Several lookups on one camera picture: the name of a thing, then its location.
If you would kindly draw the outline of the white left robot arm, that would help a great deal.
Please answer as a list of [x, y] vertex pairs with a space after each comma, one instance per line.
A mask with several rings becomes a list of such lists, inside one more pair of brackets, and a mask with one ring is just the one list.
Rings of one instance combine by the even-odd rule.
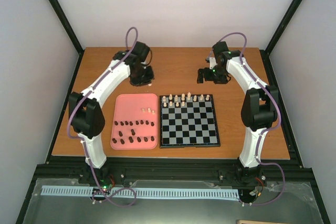
[[69, 96], [67, 134], [70, 138], [80, 139], [86, 163], [93, 167], [90, 176], [97, 183], [104, 183], [109, 177], [109, 170], [103, 166], [107, 157], [101, 140], [105, 125], [102, 107], [116, 87], [127, 78], [135, 87], [151, 83], [154, 72], [150, 64], [145, 63], [148, 55], [152, 55], [150, 47], [137, 41], [131, 49], [117, 52], [108, 68], [93, 84]]

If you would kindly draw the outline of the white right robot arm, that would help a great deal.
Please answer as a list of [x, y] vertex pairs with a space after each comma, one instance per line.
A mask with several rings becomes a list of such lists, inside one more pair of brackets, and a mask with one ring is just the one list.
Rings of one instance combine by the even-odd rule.
[[197, 83], [211, 81], [227, 84], [231, 78], [237, 81], [245, 94], [240, 115], [246, 127], [239, 160], [244, 168], [257, 167], [266, 132], [274, 122], [280, 121], [278, 88], [262, 81], [248, 65], [241, 51], [229, 50], [226, 42], [217, 42], [212, 46], [212, 52], [214, 55], [206, 60], [209, 67], [197, 71]]

